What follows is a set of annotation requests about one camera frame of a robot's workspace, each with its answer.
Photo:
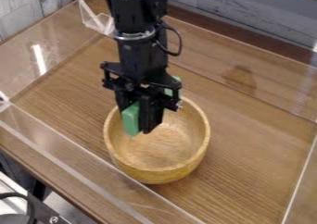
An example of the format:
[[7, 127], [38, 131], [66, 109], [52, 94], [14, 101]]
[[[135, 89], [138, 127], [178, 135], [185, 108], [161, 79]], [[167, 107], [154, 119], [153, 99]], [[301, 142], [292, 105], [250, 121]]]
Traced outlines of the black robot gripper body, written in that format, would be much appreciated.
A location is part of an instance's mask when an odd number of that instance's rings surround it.
[[115, 92], [119, 78], [142, 86], [158, 80], [167, 72], [169, 55], [166, 38], [137, 41], [117, 40], [119, 61], [105, 61], [101, 68], [105, 71], [103, 86]]

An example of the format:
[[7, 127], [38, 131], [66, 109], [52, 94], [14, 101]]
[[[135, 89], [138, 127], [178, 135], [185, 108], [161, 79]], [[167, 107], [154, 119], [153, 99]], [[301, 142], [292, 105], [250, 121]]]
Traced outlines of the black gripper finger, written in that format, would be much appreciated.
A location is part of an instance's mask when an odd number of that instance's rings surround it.
[[138, 95], [127, 91], [115, 92], [115, 100], [121, 111], [125, 111], [138, 100]]
[[149, 134], [154, 128], [162, 123], [163, 108], [158, 98], [151, 95], [143, 95], [139, 99], [141, 103], [141, 130]]

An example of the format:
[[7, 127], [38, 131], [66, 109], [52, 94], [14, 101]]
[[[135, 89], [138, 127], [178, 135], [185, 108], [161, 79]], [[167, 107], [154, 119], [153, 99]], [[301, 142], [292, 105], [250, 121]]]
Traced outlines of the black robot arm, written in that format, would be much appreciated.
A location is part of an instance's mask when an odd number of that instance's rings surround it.
[[180, 56], [167, 46], [174, 28], [162, 20], [167, 0], [107, 0], [114, 19], [119, 60], [105, 62], [103, 86], [115, 92], [117, 105], [131, 136], [150, 133], [166, 110], [181, 108], [181, 80], [169, 72], [169, 57]]

